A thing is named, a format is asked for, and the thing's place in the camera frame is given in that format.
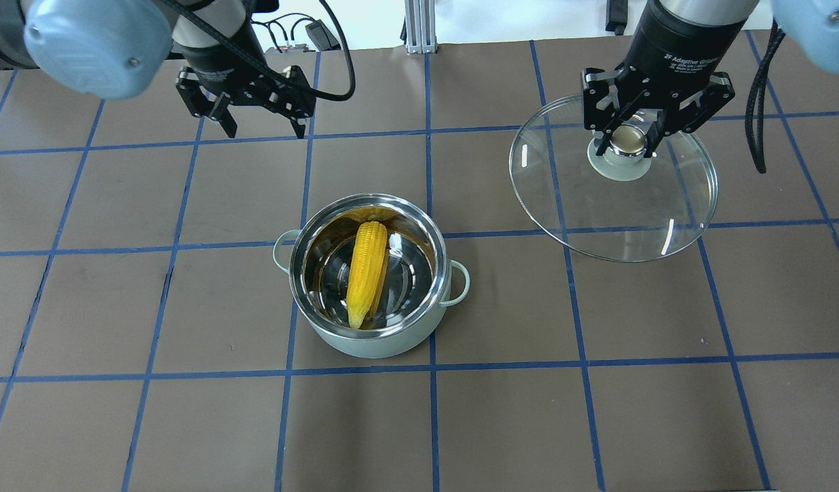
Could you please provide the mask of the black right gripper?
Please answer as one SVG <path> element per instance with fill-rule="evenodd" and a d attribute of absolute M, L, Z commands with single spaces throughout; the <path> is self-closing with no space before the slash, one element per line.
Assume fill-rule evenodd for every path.
<path fill-rule="evenodd" d="M 696 24 L 667 7 L 644 8 L 624 60 L 608 72 L 582 72 L 583 126 L 595 132 L 594 156 L 639 154 L 639 131 L 629 126 L 639 110 L 651 122 L 650 159 L 664 138 L 697 130 L 732 102 L 731 78 L 717 65 L 735 37 L 735 24 Z"/>

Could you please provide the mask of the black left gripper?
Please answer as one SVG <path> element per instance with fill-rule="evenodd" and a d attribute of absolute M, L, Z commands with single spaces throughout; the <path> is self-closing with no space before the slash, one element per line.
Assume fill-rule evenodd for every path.
<path fill-rule="evenodd" d="M 260 74 L 224 46 L 194 48 L 175 43 L 187 63 L 176 81 L 177 93 L 191 114 L 216 122 L 226 136 L 236 137 L 234 106 L 258 106 L 288 118 L 295 137 L 304 139 L 307 119 L 316 109 L 316 97 Z M 214 97 L 202 94 L 206 90 Z"/>

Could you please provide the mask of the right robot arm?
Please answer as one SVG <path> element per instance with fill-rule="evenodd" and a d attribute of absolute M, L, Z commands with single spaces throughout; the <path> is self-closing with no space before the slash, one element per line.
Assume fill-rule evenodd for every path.
<path fill-rule="evenodd" d="M 754 1 L 648 1 L 625 59 L 581 74 L 583 124 L 603 155 L 614 131 L 640 110 L 657 110 L 648 158 L 664 137 L 691 133 L 734 98 L 717 65 L 756 9 Z M 819 68 L 839 74 L 839 1 L 773 1 L 779 32 Z"/>

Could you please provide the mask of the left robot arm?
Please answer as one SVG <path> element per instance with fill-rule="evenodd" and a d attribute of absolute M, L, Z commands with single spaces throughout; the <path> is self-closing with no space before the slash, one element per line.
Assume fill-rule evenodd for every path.
<path fill-rule="evenodd" d="M 82 94 L 126 100 L 166 59 L 185 60 L 175 87 L 189 114 L 235 137 L 232 107 L 284 116 L 298 138 L 316 109 L 300 66 L 276 76 L 251 27 L 276 1 L 0 1 L 0 69 L 45 71 Z"/>

